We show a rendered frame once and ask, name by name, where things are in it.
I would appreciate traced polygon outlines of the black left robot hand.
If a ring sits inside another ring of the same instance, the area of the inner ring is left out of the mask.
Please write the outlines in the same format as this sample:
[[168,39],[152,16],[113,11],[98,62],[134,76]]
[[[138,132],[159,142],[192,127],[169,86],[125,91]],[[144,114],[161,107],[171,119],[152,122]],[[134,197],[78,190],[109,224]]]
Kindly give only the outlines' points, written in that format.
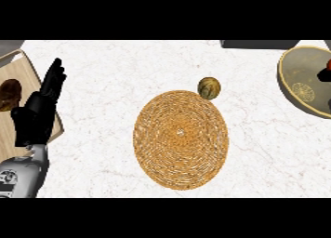
[[48,67],[39,90],[31,93],[25,106],[16,107],[10,111],[16,131],[16,147],[48,142],[56,103],[66,77],[62,60],[56,58]]

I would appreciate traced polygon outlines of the round woven straw placemat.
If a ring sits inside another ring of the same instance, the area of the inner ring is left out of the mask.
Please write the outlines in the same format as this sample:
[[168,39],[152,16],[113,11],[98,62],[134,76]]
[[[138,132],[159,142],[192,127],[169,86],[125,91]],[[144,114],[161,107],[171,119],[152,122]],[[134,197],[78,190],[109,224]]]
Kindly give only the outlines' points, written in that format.
[[221,170],[227,147],[224,118],[209,100],[174,90],[149,101],[134,123],[132,148],[159,185],[178,191],[203,186]]

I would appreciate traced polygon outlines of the grey bowl with yellow rim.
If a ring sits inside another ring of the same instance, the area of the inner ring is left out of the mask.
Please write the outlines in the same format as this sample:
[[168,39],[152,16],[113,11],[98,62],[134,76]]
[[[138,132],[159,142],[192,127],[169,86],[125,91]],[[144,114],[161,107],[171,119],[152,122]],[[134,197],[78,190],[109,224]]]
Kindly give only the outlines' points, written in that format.
[[322,82],[317,74],[329,60],[329,50],[316,46],[296,46],[282,53],[277,63],[283,96],[301,111],[324,119],[331,119],[331,82]]

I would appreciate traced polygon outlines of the pale wooden cutting board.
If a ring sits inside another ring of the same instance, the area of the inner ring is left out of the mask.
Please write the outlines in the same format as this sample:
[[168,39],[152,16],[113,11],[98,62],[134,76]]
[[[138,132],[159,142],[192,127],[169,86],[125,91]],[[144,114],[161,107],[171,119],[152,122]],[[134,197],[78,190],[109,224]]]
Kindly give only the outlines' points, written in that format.
[[[16,49],[0,57],[0,85],[5,80],[16,79],[22,86],[22,99],[19,105],[23,106],[29,94],[39,90],[41,79],[33,70],[26,53]],[[25,148],[14,146],[14,127],[10,119],[10,112],[0,112],[0,163],[13,156],[26,156],[29,152]]]

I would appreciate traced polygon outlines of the brown bread loaf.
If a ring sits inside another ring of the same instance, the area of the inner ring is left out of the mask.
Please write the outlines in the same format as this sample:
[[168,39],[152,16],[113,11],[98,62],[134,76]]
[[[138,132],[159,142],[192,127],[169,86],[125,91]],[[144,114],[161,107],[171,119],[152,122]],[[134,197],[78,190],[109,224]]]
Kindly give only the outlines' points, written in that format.
[[19,106],[22,86],[16,79],[8,79],[0,85],[0,112],[7,112]]

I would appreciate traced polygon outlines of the grey block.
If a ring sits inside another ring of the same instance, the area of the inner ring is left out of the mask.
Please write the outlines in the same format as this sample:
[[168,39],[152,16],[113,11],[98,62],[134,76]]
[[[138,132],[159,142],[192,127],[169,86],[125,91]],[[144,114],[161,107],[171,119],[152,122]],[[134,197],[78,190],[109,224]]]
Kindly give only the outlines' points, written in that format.
[[0,57],[23,45],[23,40],[0,40]]

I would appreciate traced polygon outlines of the olive yellow round fruit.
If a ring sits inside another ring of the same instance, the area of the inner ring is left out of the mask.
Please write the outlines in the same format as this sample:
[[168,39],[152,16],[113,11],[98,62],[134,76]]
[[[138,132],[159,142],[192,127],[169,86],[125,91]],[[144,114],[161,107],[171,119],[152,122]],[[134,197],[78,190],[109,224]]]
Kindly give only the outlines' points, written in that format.
[[212,100],[221,92],[220,81],[214,77],[205,77],[197,84],[197,93],[203,99]]

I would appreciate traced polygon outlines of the dark grey flat appliance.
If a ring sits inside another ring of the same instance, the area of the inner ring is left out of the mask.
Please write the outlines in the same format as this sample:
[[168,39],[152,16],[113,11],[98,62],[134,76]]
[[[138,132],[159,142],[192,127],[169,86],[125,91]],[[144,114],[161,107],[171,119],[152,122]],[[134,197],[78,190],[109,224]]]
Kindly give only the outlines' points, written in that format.
[[223,40],[223,48],[242,49],[289,49],[298,40]]

